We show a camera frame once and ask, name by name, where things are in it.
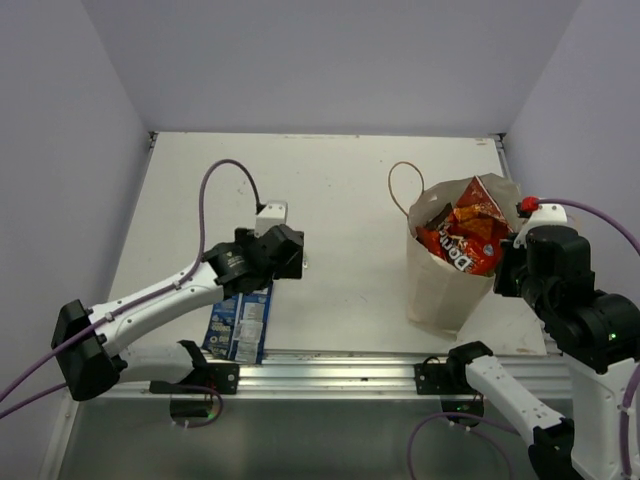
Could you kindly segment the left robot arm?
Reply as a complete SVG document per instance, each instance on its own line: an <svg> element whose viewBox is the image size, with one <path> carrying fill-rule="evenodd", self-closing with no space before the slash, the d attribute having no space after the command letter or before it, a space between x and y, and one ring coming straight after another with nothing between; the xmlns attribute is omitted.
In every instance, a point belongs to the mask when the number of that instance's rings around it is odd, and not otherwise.
<svg viewBox="0 0 640 480"><path fill-rule="evenodd" d="M304 234L281 224L263 234L239 228L231 242L202 253L181 271L120 300L61 307L51 347L71 397L94 399L119 383L160 381L185 392L201 390L206 361L191 341L157 353L133 344L157 328L199 308L302 276Z"/></svg>

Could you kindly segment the red Doritos chip bag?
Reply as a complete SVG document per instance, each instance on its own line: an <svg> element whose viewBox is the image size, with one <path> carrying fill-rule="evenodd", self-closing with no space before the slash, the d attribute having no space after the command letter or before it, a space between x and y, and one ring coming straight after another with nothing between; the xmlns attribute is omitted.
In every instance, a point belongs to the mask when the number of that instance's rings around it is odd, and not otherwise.
<svg viewBox="0 0 640 480"><path fill-rule="evenodd" d="M460 272L492 276L503 255L501 241L512 232L501 208L477 176L455 204L448 203L453 211L443 228L418 225L418 242Z"/></svg>

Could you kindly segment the white paper bag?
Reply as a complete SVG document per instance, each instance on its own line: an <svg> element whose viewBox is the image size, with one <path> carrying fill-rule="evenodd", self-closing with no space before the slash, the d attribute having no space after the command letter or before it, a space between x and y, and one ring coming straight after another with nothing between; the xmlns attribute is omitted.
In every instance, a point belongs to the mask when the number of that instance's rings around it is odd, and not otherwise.
<svg viewBox="0 0 640 480"><path fill-rule="evenodd" d="M435 217L446 203L455 204L475 176L427 187L424 175L419 174L421 191L408 207L399 202L392 176L392 173L387 175L388 191L406 223L407 318L434 334L455 334L492 288L496 269L490 277L458 271L418 242L416 227ZM512 229L510 234L517 232L522 224L515 208L520 198L519 187L496 174L477 177L501 208Z"/></svg>

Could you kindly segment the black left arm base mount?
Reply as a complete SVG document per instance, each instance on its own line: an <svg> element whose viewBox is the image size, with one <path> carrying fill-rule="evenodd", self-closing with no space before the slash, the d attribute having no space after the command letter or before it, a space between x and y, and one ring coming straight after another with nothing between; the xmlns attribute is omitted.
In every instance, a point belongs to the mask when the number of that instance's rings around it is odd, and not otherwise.
<svg viewBox="0 0 640 480"><path fill-rule="evenodd" d="M165 381L152 381L149 392L152 394L190 394L206 393L211 390L221 395L235 395L240 379L240 365L233 362L207 363L196 367L185 379L177 384Z"/></svg>

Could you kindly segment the blue cookie packet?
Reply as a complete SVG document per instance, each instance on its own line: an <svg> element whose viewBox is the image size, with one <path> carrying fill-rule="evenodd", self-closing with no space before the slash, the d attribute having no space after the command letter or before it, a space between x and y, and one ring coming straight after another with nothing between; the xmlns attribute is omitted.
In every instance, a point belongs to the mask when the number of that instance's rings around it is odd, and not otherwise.
<svg viewBox="0 0 640 480"><path fill-rule="evenodd" d="M214 359L261 364L272 294L273 287L269 286L215 304L202 348Z"/></svg>

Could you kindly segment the brown Kettle chips bag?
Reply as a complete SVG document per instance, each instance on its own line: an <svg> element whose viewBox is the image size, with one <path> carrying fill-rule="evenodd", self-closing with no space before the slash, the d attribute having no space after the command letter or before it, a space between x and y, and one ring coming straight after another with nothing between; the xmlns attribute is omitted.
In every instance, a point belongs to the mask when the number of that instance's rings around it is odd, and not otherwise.
<svg viewBox="0 0 640 480"><path fill-rule="evenodd" d="M443 209L431 220L425 224L425 228L430 231L439 231L446 224L449 215L452 213L453 207L450 203L446 203Z"/></svg>

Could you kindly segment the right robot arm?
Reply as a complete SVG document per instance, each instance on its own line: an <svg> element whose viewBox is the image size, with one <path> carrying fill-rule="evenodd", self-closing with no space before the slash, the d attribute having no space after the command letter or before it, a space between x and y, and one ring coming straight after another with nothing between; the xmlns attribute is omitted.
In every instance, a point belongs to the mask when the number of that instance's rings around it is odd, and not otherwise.
<svg viewBox="0 0 640 480"><path fill-rule="evenodd" d="M540 479L632 479L629 420L639 383L639 309L595 287L591 247L567 226L502 241L494 291L520 298L542 321L568 368L571 417L540 401L476 341L452 349L451 389L482 394L524 440Z"/></svg>

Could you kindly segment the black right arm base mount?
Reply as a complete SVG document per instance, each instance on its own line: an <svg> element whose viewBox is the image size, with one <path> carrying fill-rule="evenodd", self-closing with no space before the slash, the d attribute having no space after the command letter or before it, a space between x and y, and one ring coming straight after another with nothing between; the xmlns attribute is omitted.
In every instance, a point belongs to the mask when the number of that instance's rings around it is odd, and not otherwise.
<svg viewBox="0 0 640 480"><path fill-rule="evenodd" d="M445 361L438 357L427 357L413 365L414 384L417 395L475 395L477 391L456 380Z"/></svg>

